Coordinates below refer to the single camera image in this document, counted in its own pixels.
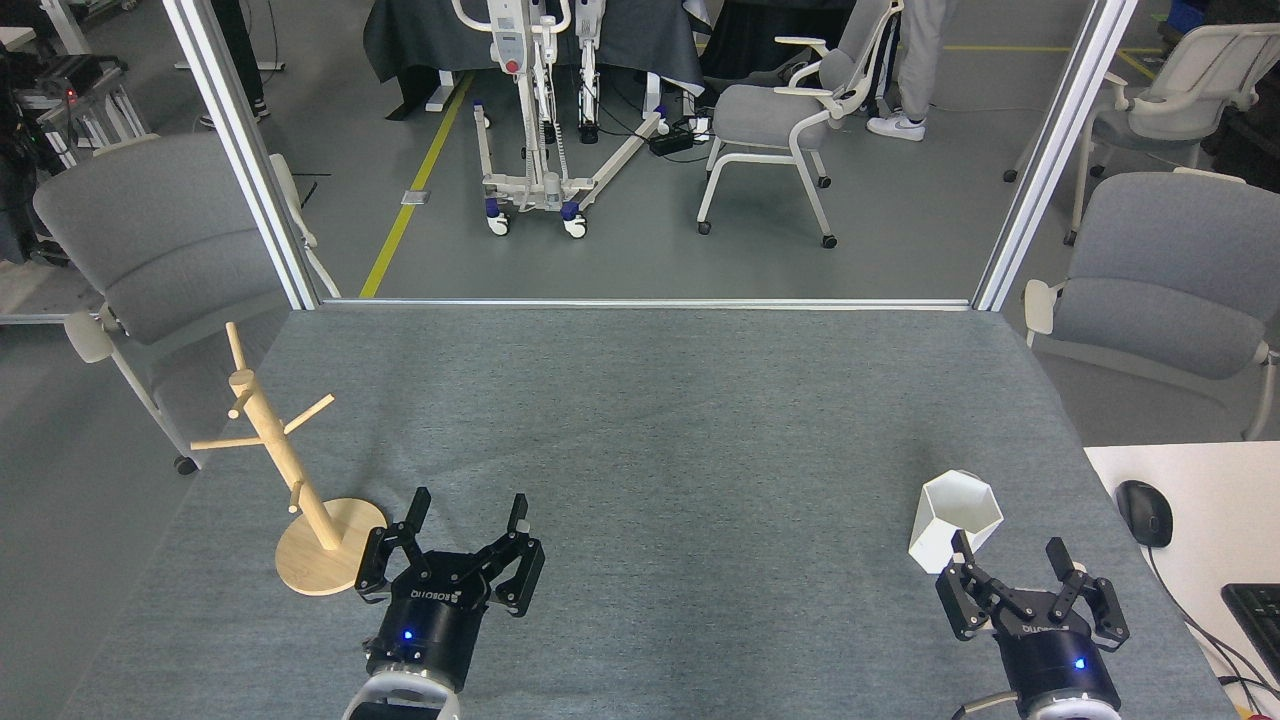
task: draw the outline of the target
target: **white hexagonal cup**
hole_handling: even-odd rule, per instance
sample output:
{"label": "white hexagonal cup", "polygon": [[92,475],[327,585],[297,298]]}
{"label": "white hexagonal cup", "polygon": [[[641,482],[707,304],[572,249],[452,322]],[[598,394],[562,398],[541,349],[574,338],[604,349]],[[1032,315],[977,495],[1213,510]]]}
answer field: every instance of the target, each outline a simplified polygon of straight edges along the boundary
{"label": "white hexagonal cup", "polygon": [[908,552],[927,573],[941,573],[951,561],[951,538],[957,529],[964,529],[969,547],[978,550],[1004,519],[991,486],[973,473],[947,470],[920,488]]}

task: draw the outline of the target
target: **person's leg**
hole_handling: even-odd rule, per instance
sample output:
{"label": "person's leg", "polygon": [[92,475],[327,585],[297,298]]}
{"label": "person's leg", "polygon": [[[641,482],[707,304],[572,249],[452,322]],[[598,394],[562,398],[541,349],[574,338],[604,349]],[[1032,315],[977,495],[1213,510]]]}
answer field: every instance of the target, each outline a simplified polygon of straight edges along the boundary
{"label": "person's leg", "polygon": [[244,86],[244,95],[251,105],[262,102],[262,76],[257,72],[257,56],[253,55],[253,45],[248,38],[248,28],[244,26],[244,14],[241,12],[239,0],[210,0],[214,6],[214,15],[218,26],[223,29],[227,40],[227,50],[236,63],[236,74],[239,76],[241,85]]}
{"label": "person's leg", "polygon": [[906,56],[897,70],[897,88],[902,113],[920,123],[929,113],[938,58],[942,55],[942,33],[955,14],[957,0],[906,0],[902,9],[902,44]]}

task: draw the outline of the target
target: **wooden mug tree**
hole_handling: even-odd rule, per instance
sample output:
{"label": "wooden mug tree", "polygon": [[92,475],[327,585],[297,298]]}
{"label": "wooden mug tree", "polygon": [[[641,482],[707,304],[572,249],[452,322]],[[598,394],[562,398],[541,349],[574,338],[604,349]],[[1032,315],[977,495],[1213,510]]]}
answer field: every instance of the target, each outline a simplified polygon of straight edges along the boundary
{"label": "wooden mug tree", "polygon": [[227,411],[230,419],[248,415],[257,437],[214,439],[191,443],[192,450],[216,450],[261,445],[289,488],[289,512],[302,511],[275,546],[275,571],[284,584],[302,594],[323,596],[342,592],[356,583],[360,559],[369,530],[385,527],[387,519],[371,502],[353,497],[320,501],[311,478],[302,468],[288,434],[333,402],[325,395],[293,420],[284,423],[266,400],[253,370],[244,366],[236,323],[227,323],[227,340],[236,359],[236,372],[228,383],[236,404]]}

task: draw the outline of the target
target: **black computer mouse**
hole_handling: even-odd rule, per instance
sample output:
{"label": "black computer mouse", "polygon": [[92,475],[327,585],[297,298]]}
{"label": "black computer mouse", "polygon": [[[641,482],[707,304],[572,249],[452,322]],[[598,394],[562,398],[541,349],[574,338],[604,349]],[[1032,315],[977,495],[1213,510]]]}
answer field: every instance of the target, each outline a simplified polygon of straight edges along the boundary
{"label": "black computer mouse", "polygon": [[1125,480],[1116,488],[1116,505],[1133,539],[1148,547],[1165,547],[1174,539],[1174,512],[1158,489]]}

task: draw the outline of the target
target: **black pants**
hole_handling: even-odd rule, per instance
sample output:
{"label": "black pants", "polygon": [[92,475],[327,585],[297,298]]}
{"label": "black pants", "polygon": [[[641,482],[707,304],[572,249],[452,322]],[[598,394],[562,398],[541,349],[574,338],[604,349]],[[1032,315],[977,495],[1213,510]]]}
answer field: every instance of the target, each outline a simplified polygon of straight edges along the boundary
{"label": "black pants", "polygon": [[241,12],[239,0],[210,0],[214,6],[214,15],[218,17],[218,26],[223,28],[223,37],[227,38],[227,49],[236,63],[236,74],[244,86],[244,95],[250,102],[262,100],[262,76],[257,72],[257,58],[253,55],[253,45],[248,41],[248,28],[244,26],[244,14]]}

